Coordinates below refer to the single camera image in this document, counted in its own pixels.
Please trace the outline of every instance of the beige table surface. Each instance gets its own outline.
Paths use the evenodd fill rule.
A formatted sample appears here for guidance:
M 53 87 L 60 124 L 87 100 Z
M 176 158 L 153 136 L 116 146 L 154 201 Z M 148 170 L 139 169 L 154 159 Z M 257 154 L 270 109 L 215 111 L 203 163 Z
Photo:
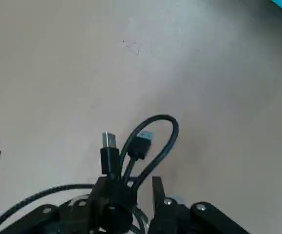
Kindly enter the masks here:
M 155 171 L 255 234 L 282 233 L 282 10 L 266 0 L 0 0 L 0 214 L 95 182 L 101 133 L 158 113 L 180 135 Z M 150 160 L 167 140 L 155 132 Z M 140 163 L 135 174 L 146 162 Z M 49 196 L 59 204 L 87 191 Z M 150 180 L 140 207 L 151 210 Z

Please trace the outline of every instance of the metal screw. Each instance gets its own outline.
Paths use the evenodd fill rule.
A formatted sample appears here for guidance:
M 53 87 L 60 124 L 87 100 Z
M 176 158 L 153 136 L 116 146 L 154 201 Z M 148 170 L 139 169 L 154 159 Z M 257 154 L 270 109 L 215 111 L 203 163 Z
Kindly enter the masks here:
M 51 212 L 52 208 L 45 208 L 42 212 L 44 214 Z
M 170 204 L 172 203 L 172 201 L 171 201 L 170 198 L 166 198 L 166 199 L 164 200 L 164 203 L 165 203 L 166 205 L 170 205 Z
M 81 201 L 81 202 L 79 202 L 79 206 L 85 206 L 87 203 L 85 202 L 85 201 Z
M 128 182 L 128 186 L 131 188 L 132 185 L 133 185 L 133 181 L 129 181 L 129 182 Z
M 196 208 L 197 208 L 198 210 L 200 210 L 200 211 L 205 211 L 205 210 L 206 210 L 206 207 L 205 207 L 205 205 L 203 205 L 203 204 L 197 204 Z

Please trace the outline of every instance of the gray connector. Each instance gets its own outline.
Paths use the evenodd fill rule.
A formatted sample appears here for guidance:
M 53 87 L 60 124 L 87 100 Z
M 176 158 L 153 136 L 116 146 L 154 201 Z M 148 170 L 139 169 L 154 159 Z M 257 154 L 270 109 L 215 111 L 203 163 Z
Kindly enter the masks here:
M 154 133 L 149 132 L 149 131 L 141 131 L 137 136 L 140 138 L 152 140 L 154 137 Z
M 116 148 L 116 136 L 109 132 L 102 133 L 103 147 Z

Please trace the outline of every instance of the usb connector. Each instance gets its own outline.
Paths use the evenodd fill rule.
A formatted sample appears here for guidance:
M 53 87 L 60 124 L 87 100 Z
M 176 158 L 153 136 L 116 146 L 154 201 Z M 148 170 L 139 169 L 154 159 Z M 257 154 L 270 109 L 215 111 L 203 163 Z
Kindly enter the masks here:
M 111 179 L 120 176 L 120 153 L 116 147 L 116 136 L 109 132 L 102 134 L 103 148 L 101 152 L 102 174 Z
M 116 148 L 116 136 L 109 132 L 102 133 L 103 147 Z
M 153 137 L 154 133 L 141 131 L 130 143 L 128 147 L 128 155 L 135 159 L 145 159 L 150 150 Z

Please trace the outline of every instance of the black braided cable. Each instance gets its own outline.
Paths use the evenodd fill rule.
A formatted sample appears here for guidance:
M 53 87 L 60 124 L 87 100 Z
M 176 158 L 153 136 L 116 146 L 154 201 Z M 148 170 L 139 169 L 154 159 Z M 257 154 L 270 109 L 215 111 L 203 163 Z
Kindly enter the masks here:
M 92 189 L 94 186 L 94 184 L 68 184 L 68 185 L 61 185 L 61 186 L 57 186 L 57 187 L 53 187 L 47 190 L 44 190 L 42 192 L 39 192 L 35 195 L 32 195 L 22 201 L 20 201 L 19 203 L 17 203 L 16 205 L 12 206 L 10 209 L 8 209 L 6 212 L 4 212 L 1 216 L 0 216 L 0 225 L 6 221 L 10 216 L 12 216 L 14 213 L 16 213 L 17 211 L 19 211 L 21 208 L 27 206 L 28 204 L 44 197 L 50 194 L 54 194 L 54 193 L 58 193 L 61 191 L 66 191 L 66 190 L 73 190 L 73 189 Z

